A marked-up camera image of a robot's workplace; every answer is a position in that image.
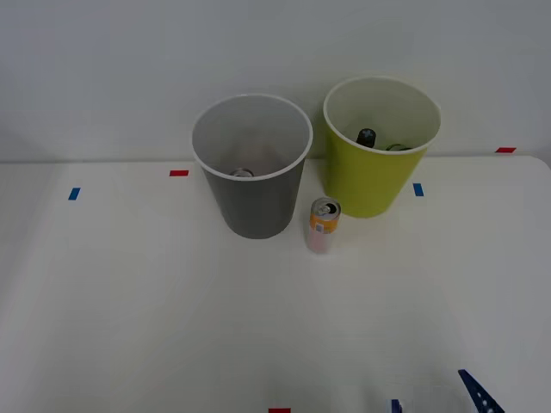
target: red tape marker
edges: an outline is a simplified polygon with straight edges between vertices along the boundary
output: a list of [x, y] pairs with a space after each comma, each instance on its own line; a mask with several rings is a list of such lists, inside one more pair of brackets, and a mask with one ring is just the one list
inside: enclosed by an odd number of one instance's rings
[[501, 148], [498, 148], [498, 150], [496, 151], [496, 153], [513, 153], [515, 151], [516, 148], [505, 148], [505, 147], [501, 147]]
[[172, 170], [170, 172], [170, 176], [188, 176], [189, 171], [188, 170]]

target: tape marker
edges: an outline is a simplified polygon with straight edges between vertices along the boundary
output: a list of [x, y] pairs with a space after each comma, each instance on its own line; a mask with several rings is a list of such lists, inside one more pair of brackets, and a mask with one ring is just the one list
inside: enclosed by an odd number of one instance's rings
[[507, 148], [507, 147], [502, 146], [501, 148], [498, 148], [496, 153], [513, 153], [515, 151], [515, 149], [516, 148]]
[[423, 187], [420, 183], [414, 183], [413, 190], [415, 191], [415, 196], [424, 196]]
[[69, 195], [69, 200], [76, 200], [79, 193], [80, 193], [80, 188], [73, 188], [71, 191], [71, 194]]
[[170, 176], [188, 176], [189, 171], [188, 170], [172, 170], [170, 172]]

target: soda can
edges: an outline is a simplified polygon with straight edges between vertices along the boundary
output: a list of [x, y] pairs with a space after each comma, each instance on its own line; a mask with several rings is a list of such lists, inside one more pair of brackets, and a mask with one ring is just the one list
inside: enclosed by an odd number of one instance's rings
[[315, 200], [310, 210], [308, 248], [317, 254], [325, 254], [335, 237], [341, 206], [337, 200], [324, 197]]

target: blue object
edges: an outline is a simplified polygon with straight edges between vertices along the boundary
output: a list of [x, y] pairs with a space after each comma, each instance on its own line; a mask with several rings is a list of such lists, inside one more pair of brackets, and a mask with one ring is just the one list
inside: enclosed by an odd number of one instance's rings
[[399, 400], [394, 399], [391, 402], [391, 406], [392, 413], [402, 413], [402, 406], [400, 405]]
[[420, 183], [414, 183], [413, 190], [415, 191], [415, 196], [424, 196], [423, 187]]
[[71, 194], [69, 195], [69, 200], [76, 200], [79, 193], [80, 193], [80, 188], [73, 188], [71, 191]]
[[499, 404], [488, 394], [488, 392], [480, 385], [478, 381], [471, 376], [467, 370], [460, 370], [459, 375], [465, 387], [467, 387], [468, 394], [473, 399], [476, 410], [479, 413], [505, 413]]

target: white table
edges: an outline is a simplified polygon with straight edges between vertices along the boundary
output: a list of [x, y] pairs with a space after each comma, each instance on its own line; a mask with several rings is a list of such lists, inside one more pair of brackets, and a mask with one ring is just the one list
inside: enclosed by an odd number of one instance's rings
[[426, 158], [327, 256], [303, 238], [320, 195], [310, 162], [289, 227], [253, 241], [192, 163], [0, 165], [0, 411], [470, 412], [459, 368], [549, 411], [544, 163]]

